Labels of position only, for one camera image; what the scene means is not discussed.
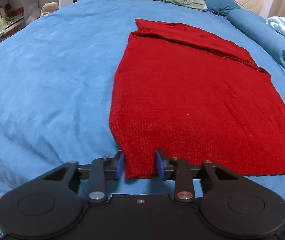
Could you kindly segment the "blue duvet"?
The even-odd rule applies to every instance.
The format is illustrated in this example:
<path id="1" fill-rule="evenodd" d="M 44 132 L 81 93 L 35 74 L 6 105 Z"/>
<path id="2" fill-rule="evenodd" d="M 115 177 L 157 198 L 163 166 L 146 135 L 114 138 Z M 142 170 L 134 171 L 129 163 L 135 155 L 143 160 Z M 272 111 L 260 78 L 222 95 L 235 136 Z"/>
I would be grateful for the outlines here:
<path id="1" fill-rule="evenodd" d="M 285 69 L 285 37 L 259 15 L 242 9 L 229 12 L 227 20 L 255 41 Z"/>

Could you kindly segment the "beige handbag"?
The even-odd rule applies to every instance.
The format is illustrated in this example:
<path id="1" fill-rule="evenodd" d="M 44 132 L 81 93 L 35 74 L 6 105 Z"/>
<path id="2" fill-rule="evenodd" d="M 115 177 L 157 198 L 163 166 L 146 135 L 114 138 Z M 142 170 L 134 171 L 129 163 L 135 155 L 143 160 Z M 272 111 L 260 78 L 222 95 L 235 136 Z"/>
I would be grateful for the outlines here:
<path id="1" fill-rule="evenodd" d="M 59 9 L 59 3 L 58 2 L 48 2 L 45 3 L 40 11 L 40 16 L 44 17 L 47 16 Z"/>

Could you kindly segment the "red knit sweater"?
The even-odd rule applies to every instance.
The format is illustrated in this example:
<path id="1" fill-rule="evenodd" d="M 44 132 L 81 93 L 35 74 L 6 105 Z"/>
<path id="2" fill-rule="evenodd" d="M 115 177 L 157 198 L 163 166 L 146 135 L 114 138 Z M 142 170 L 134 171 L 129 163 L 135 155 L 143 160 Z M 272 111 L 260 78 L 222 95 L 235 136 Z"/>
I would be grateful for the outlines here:
<path id="1" fill-rule="evenodd" d="M 135 22 L 109 115 L 126 177 L 154 176 L 157 149 L 246 176 L 285 174 L 285 103 L 250 53 L 190 25 Z"/>

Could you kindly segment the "dark blue pillow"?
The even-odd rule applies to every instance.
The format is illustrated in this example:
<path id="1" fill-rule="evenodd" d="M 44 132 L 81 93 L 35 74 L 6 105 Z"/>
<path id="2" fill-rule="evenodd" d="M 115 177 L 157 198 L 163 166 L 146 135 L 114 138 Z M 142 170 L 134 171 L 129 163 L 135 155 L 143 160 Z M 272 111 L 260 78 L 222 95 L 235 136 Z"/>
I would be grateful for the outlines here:
<path id="1" fill-rule="evenodd" d="M 228 16 L 235 9 L 241 7 L 233 0 L 205 0 L 207 9 L 215 15 Z"/>

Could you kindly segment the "blue bed sheet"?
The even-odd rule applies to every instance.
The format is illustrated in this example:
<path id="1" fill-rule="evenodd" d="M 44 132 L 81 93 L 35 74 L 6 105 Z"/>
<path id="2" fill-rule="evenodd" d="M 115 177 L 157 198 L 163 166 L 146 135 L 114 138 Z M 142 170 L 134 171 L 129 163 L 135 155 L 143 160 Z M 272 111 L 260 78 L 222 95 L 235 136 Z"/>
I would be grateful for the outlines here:
<path id="1" fill-rule="evenodd" d="M 185 23 L 245 48 L 285 103 L 285 69 L 225 17 L 150 0 L 83 0 L 0 43 L 0 196 L 67 161 L 115 154 L 113 79 L 137 18 Z"/>

